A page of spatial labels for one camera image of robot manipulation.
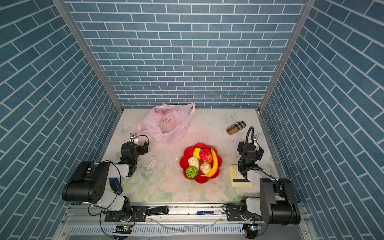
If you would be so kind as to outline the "orange fake fruit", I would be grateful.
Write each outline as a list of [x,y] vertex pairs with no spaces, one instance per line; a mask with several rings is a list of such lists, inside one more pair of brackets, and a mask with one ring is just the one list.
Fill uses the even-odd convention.
[[211,163],[213,161],[212,155],[209,155],[206,159],[206,162]]

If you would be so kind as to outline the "yellow fake banana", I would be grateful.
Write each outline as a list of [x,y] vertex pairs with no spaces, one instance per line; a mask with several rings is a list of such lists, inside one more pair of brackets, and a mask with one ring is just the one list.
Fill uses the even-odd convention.
[[210,151],[211,151],[212,157],[213,157],[213,161],[210,163],[212,166],[212,170],[208,174],[202,175],[203,177],[208,177],[208,178],[211,178],[213,175],[215,175],[218,168],[219,168],[219,161],[218,161],[218,157],[217,157],[215,150],[210,149]]

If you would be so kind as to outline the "red fake strawberry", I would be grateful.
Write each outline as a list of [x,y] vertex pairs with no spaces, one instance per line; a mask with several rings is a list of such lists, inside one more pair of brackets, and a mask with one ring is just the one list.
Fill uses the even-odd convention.
[[209,149],[202,149],[200,152],[200,157],[203,162],[206,162],[206,159],[209,155],[212,155]]

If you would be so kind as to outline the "beige fake potato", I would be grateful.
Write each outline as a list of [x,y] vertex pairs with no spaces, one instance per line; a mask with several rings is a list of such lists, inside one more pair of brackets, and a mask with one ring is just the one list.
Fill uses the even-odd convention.
[[200,169],[199,159],[196,157],[190,157],[188,159],[188,164],[190,167],[193,166],[193,167],[196,167],[198,170]]
[[212,166],[210,163],[208,162],[203,162],[201,165],[200,165],[200,171],[206,175],[208,174],[210,171],[212,170]]

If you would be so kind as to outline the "pink plastic bag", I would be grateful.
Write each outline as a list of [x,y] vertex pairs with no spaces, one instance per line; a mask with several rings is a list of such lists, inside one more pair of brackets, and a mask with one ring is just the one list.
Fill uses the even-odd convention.
[[138,131],[162,144],[176,143],[187,131],[196,104],[154,107],[138,125]]

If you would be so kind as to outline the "yellow fake lemon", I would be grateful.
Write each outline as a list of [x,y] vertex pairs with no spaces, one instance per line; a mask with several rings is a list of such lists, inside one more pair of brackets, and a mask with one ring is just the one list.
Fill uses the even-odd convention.
[[193,157],[197,158],[198,160],[201,159],[200,157],[200,152],[201,152],[201,148],[195,148],[194,151],[193,151]]

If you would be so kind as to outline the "green fake fruit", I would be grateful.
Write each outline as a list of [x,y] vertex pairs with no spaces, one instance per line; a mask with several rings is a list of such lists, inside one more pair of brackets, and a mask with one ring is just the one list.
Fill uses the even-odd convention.
[[185,175],[188,179],[195,179],[199,174],[199,169],[195,166],[189,166],[186,170],[185,170]]

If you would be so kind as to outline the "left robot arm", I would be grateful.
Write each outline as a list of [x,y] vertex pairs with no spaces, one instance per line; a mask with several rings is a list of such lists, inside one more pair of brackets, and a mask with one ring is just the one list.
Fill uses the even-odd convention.
[[112,161],[81,162],[62,192],[66,202],[86,202],[102,209],[107,222],[139,221],[128,197],[123,196],[122,179],[132,177],[137,169],[139,156],[149,152],[149,142],[142,146],[134,141],[124,143],[118,163]]

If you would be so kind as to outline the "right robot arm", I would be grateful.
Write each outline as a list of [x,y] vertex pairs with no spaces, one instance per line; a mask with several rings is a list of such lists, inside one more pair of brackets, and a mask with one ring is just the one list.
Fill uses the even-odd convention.
[[243,197],[240,204],[223,205],[227,220],[259,219],[267,225],[298,225],[301,214],[291,181],[269,175],[257,164],[264,154],[257,142],[239,142],[237,151],[241,158],[229,169],[232,186],[249,188],[259,183],[260,195]]

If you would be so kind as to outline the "yellow calculator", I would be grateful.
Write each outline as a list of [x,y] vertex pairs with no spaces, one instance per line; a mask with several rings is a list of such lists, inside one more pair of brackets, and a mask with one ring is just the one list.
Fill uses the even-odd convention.
[[235,188],[250,188],[254,185],[241,175],[238,171],[238,165],[229,165],[229,176],[231,185]]

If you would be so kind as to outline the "plaid glasses case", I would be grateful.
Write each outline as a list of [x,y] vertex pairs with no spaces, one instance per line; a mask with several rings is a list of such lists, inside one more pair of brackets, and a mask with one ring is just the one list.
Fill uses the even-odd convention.
[[230,125],[227,129],[226,132],[229,135],[233,135],[235,133],[238,133],[240,130],[244,129],[246,127],[246,123],[244,121],[238,121],[232,125]]

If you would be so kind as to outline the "blue stapler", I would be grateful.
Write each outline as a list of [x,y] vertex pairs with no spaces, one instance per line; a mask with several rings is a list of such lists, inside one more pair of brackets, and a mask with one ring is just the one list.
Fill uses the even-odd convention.
[[121,178],[110,178],[109,179],[110,187],[116,195],[121,195],[123,193],[123,188],[121,185]]

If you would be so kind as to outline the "red flower-shaped bowl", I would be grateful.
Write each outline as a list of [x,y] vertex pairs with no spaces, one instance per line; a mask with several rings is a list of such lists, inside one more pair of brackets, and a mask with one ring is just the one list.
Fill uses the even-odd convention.
[[217,152],[217,150],[216,150],[214,147],[212,147],[212,146],[206,146],[205,144],[202,144],[202,143],[196,144],[196,145],[193,146],[193,147],[188,147],[188,148],[185,149],[185,151],[184,151],[184,155],[183,155],[182,158],[180,159],[180,166],[181,166],[181,168],[183,169],[184,177],[185,177],[186,179],[188,179],[188,178],[186,177],[186,175],[185,175],[185,170],[189,167],[188,159],[189,159],[190,157],[193,157],[193,151],[194,151],[195,148],[209,149],[209,150],[210,150],[210,149],[214,149],[215,152],[216,152],[216,154],[217,154],[217,157],[218,157],[219,168],[218,168],[216,174],[213,175],[211,178],[203,177],[203,176],[202,176],[203,173],[202,173],[202,172],[200,171],[200,169],[199,169],[199,174],[198,174],[198,176],[197,176],[195,179],[192,179],[192,180],[195,180],[195,181],[196,181],[197,183],[199,183],[199,184],[204,184],[204,183],[208,182],[210,179],[215,179],[215,178],[217,178],[217,177],[219,176],[219,174],[220,174],[220,166],[221,166],[222,163],[223,163],[222,158],[218,155],[218,152]]

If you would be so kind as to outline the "blue pen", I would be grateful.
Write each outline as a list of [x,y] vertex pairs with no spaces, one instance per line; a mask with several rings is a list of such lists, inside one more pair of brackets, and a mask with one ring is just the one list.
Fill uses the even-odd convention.
[[198,211],[196,212],[196,215],[199,216],[213,216],[215,214],[214,211]]

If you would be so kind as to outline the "aluminium front rail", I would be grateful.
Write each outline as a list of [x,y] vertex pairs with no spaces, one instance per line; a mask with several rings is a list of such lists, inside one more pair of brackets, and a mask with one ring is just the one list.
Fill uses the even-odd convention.
[[[167,215],[147,216],[139,212],[139,221],[106,223],[104,217],[90,216],[86,205],[72,205],[54,235],[55,240],[315,240],[314,227],[302,204],[298,225],[265,224],[254,221],[229,222],[223,203],[165,203]],[[139,209],[162,204],[138,203]],[[214,211],[213,216],[196,215]]]

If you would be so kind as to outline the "aluminium left corner post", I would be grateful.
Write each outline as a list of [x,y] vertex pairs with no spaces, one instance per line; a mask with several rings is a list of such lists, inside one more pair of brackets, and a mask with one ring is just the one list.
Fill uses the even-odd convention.
[[112,90],[111,85],[109,84],[103,70],[101,69],[98,61],[96,60],[94,54],[92,53],[91,48],[89,47],[86,39],[84,38],[83,34],[81,33],[81,30],[79,29],[74,17],[70,13],[65,1],[62,0],[52,0],[54,6],[58,10],[59,14],[63,18],[64,22],[66,23],[67,27],[69,28],[71,34],[75,38],[76,42],[78,43],[80,49],[84,53],[85,57],[89,61],[92,69],[96,73],[96,75],[99,78],[99,81],[107,91],[108,95],[110,96],[112,102],[114,103],[115,107],[117,108],[118,112],[121,114],[123,112],[123,107],[121,103],[119,102],[116,94]]

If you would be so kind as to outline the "aluminium corner post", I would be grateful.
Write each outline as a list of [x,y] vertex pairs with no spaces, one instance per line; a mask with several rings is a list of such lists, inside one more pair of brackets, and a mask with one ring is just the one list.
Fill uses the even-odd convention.
[[67,27],[69,28],[71,34],[75,38],[76,42],[78,43],[80,49],[84,53],[85,57],[89,61],[92,69],[96,73],[96,75],[99,78],[99,81],[107,91],[108,95],[110,96],[112,102],[114,103],[115,107],[117,108],[118,112],[121,114],[123,112],[123,107],[121,103],[119,102],[116,94],[112,90],[111,85],[109,84],[103,70],[101,69],[98,61],[96,60],[94,54],[92,53],[91,48],[89,47],[86,39],[84,38],[83,34],[81,33],[81,30],[79,29],[74,17],[70,13],[65,1],[62,0],[52,0],[54,6],[58,10],[59,14],[63,18],[64,22],[66,23]]
[[274,72],[274,75],[273,77],[271,78],[271,82],[267,88],[267,91],[265,93],[265,96],[263,97],[263,100],[260,104],[260,107],[259,107],[259,112],[262,113],[265,108],[267,107],[267,103],[268,103],[268,100],[270,99],[272,93],[273,93],[273,90],[276,86],[276,84],[278,83],[279,81],[279,77],[281,76],[282,74],[282,71],[288,61],[288,58],[299,38],[299,35],[304,27],[304,24],[315,4],[315,0],[308,0],[305,2],[300,14],[299,14],[299,17],[298,17],[298,20],[293,28],[293,31],[292,31],[292,34],[290,36],[290,39],[288,40],[287,42],[287,45],[283,51],[283,54],[281,56],[281,59],[279,60],[279,64],[278,66],[276,67],[276,70]]

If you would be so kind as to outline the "aluminium right corner post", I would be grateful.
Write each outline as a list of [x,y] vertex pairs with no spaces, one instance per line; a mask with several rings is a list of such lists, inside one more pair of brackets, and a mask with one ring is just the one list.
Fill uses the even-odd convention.
[[260,107],[259,107],[259,112],[262,113],[265,108],[267,107],[267,103],[268,103],[268,100],[270,99],[272,93],[273,93],[273,90],[276,86],[276,84],[278,83],[279,81],[279,77],[281,76],[282,74],[282,71],[288,61],[288,58],[299,38],[299,35],[304,27],[304,24],[315,4],[315,0],[308,0],[305,2],[300,14],[299,14],[299,17],[298,17],[298,20],[293,28],[293,31],[292,31],[292,34],[290,36],[290,39],[288,40],[287,42],[287,45],[283,51],[283,54],[281,56],[281,59],[279,60],[279,64],[278,66],[276,67],[276,70],[274,72],[274,75],[273,77],[271,78],[271,82],[267,88],[267,91],[265,93],[265,96],[263,97],[263,100],[260,104]]

